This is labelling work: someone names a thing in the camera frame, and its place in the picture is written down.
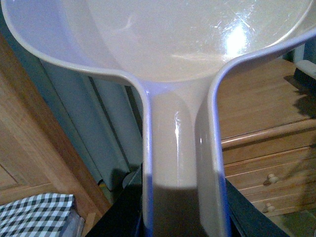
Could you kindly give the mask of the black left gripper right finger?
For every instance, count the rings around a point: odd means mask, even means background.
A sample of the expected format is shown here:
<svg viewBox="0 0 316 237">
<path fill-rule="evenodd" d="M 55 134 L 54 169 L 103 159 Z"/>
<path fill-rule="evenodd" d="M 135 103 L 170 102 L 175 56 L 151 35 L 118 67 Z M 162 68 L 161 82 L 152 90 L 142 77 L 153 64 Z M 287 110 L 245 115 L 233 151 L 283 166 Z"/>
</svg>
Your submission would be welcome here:
<svg viewBox="0 0 316 237">
<path fill-rule="evenodd" d="M 226 180 L 229 216 L 234 237 L 287 237 L 288 234 L 261 213 Z"/>
</svg>

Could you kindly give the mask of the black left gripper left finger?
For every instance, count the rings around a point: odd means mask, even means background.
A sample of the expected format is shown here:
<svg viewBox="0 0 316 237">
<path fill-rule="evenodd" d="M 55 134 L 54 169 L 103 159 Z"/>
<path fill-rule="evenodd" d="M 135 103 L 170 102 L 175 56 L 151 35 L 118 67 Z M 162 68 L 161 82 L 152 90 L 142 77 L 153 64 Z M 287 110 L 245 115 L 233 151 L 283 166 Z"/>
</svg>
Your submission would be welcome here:
<svg viewBox="0 0 316 237">
<path fill-rule="evenodd" d="M 142 191 L 142 167 L 140 166 L 132 175 L 116 202 L 88 232 L 87 236 L 143 236 Z"/>
</svg>

